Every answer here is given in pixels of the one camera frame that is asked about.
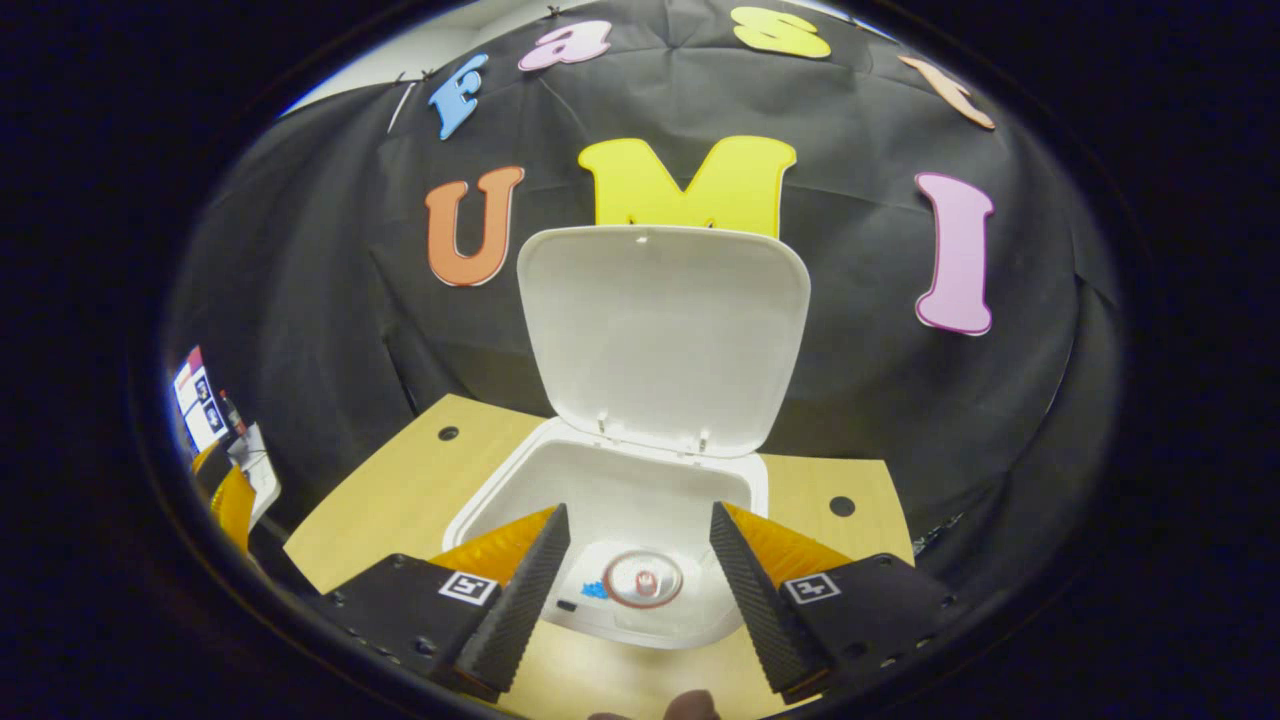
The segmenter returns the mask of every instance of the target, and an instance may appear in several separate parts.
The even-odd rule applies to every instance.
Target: black fabric backdrop
[[[1069,528],[1106,447],[1123,331],[1080,192],[1018,117],[952,68],[995,132],[897,60],[919,54],[822,13],[750,3],[814,23],[827,59],[746,47],[728,15],[740,4],[579,6],[413,85],[390,132],[404,83],[302,108],[247,150],[198,218],[169,347],[177,365],[198,343],[215,383],[261,423],[284,488],[273,518],[296,527],[447,392],[552,414],[515,256],[540,229],[594,222],[584,147],[641,138],[685,187],[718,140],[759,135],[796,150],[781,240],[813,281],[800,357],[762,450],[886,459],[913,537],[965,514],[920,562],[969,587],[995,582],[991,552],[1016,564]],[[613,23],[608,53],[517,69],[536,38],[584,19]],[[476,53],[489,55],[479,106],[440,141],[428,97]],[[504,165],[526,170],[508,263],[481,287],[445,286],[426,263],[422,200],[447,182],[471,186],[457,241],[470,254],[484,209],[475,182]],[[995,204],[986,336],[915,318],[933,273],[933,211],[914,184],[927,170]],[[451,482],[430,468],[422,477],[425,501],[431,483]]]

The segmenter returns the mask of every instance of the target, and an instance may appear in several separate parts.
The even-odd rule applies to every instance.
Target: container lid
[[[764,442],[791,380],[809,273],[762,234],[543,231],[517,263],[547,396],[577,430],[713,457]]]

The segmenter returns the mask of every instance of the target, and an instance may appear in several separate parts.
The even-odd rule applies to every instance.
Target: white plastic box
[[[557,416],[458,512],[444,550],[564,502],[572,542],[545,620],[655,648],[728,635],[742,620],[708,541],[712,503],[768,516],[755,451],[800,348],[804,263],[751,233],[593,225],[531,237],[517,277]],[[663,585],[660,605],[635,607],[602,592],[605,569],[632,551],[664,559],[655,573],[678,568],[673,597]]]

